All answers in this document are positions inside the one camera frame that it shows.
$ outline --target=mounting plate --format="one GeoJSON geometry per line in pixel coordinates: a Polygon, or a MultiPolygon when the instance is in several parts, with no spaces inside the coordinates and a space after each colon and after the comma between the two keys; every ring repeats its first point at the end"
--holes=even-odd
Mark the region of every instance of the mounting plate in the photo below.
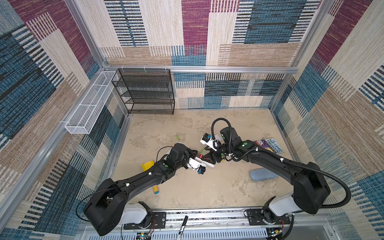
{"type": "MultiPolygon", "coordinates": [[[[155,229],[164,229],[166,228],[167,212],[154,212],[152,218],[156,221],[155,229]]],[[[146,229],[151,229],[153,223],[151,223],[146,229]]],[[[124,224],[124,230],[134,230],[139,229],[137,224],[124,224]]]]}
{"type": "MultiPolygon", "coordinates": [[[[247,216],[250,216],[248,218],[249,225],[251,226],[257,226],[257,225],[265,225],[265,222],[263,221],[264,216],[261,214],[262,209],[247,209],[245,212],[247,213],[247,216]]],[[[285,215],[280,217],[284,221],[284,225],[289,225],[291,221],[289,220],[289,216],[286,217],[285,215]]]]}

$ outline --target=metal mesh shelf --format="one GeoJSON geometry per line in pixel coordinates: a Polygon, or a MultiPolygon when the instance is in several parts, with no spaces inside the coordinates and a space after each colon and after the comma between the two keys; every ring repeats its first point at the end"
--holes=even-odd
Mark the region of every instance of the metal mesh shelf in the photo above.
{"type": "Polygon", "coordinates": [[[118,69],[112,84],[129,113],[173,114],[175,100],[170,71],[118,69]]]}
{"type": "Polygon", "coordinates": [[[69,121],[65,124],[65,128],[69,133],[89,134],[91,132],[111,94],[113,79],[118,79],[113,71],[104,71],[98,76],[69,121]]]}

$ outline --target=yellow toy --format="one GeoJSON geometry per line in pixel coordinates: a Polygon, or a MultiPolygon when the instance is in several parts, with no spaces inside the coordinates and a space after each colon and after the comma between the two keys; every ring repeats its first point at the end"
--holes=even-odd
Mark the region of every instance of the yellow toy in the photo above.
{"type": "MultiPolygon", "coordinates": [[[[150,169],[153,165],[155,165],[155,163],[152,160],[142,164],[141,167],[143,168],[143,172],[145,172],[146,170],[150,169]]],[[[159,193],[159,187],[157,185],[153,186],[153,192],[155,194],[159,193]]]]}

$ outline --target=white wire basket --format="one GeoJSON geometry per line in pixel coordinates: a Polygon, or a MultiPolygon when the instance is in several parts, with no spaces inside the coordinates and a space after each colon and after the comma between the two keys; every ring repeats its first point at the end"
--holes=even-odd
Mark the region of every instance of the white wire basket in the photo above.
{"type": "Polygon", "coordinates": [[[89,134],[91,132],[113,89],[112,79],[118,81],[114,71],[103,71],[98,76],[65,124],[65,128],[70,134],[89,134]]]}

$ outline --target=patterned wall panel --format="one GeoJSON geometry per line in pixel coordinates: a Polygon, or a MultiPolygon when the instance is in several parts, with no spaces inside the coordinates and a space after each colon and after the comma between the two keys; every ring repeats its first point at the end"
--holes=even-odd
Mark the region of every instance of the patterned wall panel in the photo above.
{"type": "Polygon", "coordinates": [[[78,3],[110,65],[290,66],[321,0],[78,3]]]}
{"type": "Polygon", "coordinates": [[[0,239],[74,239],[76,206],[100,185],[124,120],[117,97],[109,96],[89,135],[66,134],[0,239]]]}
{"type": "Polygon", "coordinates": [[[64,0],[0,0],[0,200],[97,70],[64,0]]]}
{"type": "Polygon", "coordinates": [[[343,238],[383,239],[384,2],[336,0],[316,35],[273,113],[297,159],[349,185],[329,210],[343,238]]]}
{"type": "Polygon", "coordinates": [[[267,108],[284,74],[172,73],[175,108],[267,108]]]}

